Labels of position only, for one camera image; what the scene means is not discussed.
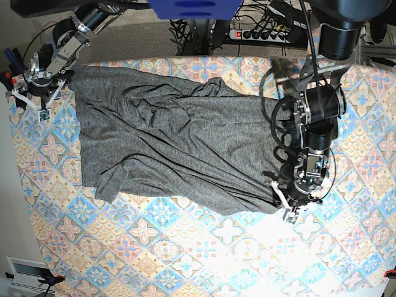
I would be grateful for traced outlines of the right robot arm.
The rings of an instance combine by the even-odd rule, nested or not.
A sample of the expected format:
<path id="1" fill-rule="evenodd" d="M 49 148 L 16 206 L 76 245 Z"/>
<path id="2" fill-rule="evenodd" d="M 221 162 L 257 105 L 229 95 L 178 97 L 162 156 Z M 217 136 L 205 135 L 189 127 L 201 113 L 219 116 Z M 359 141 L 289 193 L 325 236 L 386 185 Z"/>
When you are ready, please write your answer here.
<path id="1" fill-rule="evenodd" d="M 51 106 L 74 75 L 72 66 L 82 49 L 90 46 L 90 35 L 112 23 L 124 9 L 119 4 L 90 3 L 79 7 L 68 19 L 53 27 L 52 37 L 32 53 L 21 82 L 11 95 L 36 112 L 39 121 L 51 118 Z"/>

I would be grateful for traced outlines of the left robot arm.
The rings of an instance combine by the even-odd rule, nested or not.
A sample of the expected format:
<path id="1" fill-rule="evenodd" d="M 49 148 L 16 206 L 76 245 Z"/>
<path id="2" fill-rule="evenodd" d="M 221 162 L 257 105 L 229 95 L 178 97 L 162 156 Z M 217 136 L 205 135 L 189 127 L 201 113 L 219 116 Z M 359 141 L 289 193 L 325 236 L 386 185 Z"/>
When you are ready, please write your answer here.
<path id="1" fill-rule="evenodd" d="M 294 95 L 283 97 L 272 111 L 271 135 L 288 159 L 280 177 L 270 182 L 282 203 L 283 220 L 296 223 L 315 193 L 331 190 L 336 175 L 332 141 L 338 119 L 347 110 L 341 78 L 356 55 L 364 23 L 386 10 L 390 1 L 310 1 L 302 9 L 310 52 L 300 71 Z"/>

